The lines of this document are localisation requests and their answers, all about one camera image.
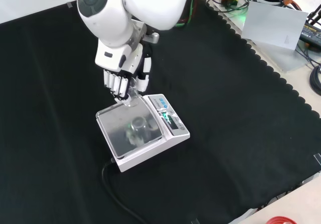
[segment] black cloth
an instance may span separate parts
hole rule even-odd
[[[228,223],[319,171],[319,115],[204,0],[160,35],[148,93],[191,138],[108,169],[126,205],[152,224]],[[136,223],[100,180],[111,154],[95,114],[114,102],[96,48],[76,7],[0,26],[1,223]]]

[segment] green cable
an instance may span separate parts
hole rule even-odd
[[[193,14],[193,1],[194,1],[194,0],[192,0],[192,2],[191,2],[190,15],[189,15],[189,19],[188,19],[187,23],[177,23],[177,24],[175,25],[175,27],[183,27],[183,26],[185,26],[185,24],[188,24],[188,23],[191,22],[191,20],[192,20],[192,14]]]

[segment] weighing scale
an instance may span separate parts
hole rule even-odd
[[[96,118],[121,172],[190,137],[162,94],[139,96],[131,107],[117,103]]]

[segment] white robotic arm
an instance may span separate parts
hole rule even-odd
[[[98,37],[95,62],[104,68],[104,83],[115,99],[126,100],[131,78],[145,91],[151,52],[142,40],[156,43],[158,34],[146,36],[146,24],[159,30],[172,28],[186,0],[77,0],[79,14]],[[140,21],[131,19],[135,16]]]

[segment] white table surface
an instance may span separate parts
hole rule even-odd
[[[268,205],[239,224],[266,224],[275,216],[285,216],[297,224],[321,223],[321,176]]]
[[[311,12],[314,11],[321,0],[295,0],[303,9],[303,11]],[[231,25],[237,33],[241,34],[246,13],[235,12],[232,14],[224,14],[224,18],[228,20],[228,23]],[[267,64],[274,68],[275,72],[278,72],[282,78],[284,78],[288,84],[293,86],[293,89],[299,93],[299,96],[305,99],[305,102],[308,103],[312,110],[318,112],[321,115],[321,96],[317,95],[309,85],[309,76],[311,74],[311,67],[307,65],[306,60],[298,55],[295,52],[283,51],[283,49],[267,49],[255,45],[252,41],[248,41],[252,48],[256,51],[256,54],[260,55],[262,60],[265,60]],[[321,55],[314,55],[310,53],[310,57],[316,61],[321,60]],[[300,64],[296,70],[284,72],[279,66],[280,63],[285,64]]]

